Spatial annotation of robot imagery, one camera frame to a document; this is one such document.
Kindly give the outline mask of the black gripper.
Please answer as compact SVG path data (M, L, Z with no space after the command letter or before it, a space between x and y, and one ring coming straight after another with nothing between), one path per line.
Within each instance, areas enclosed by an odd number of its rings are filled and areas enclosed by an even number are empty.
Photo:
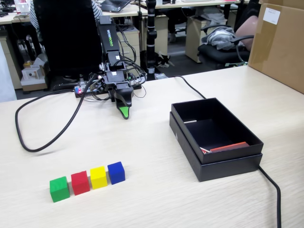
M116 107L124 119L129 118L133 88L129 86L123 71L109 71L104 76L104 90L114 90Z

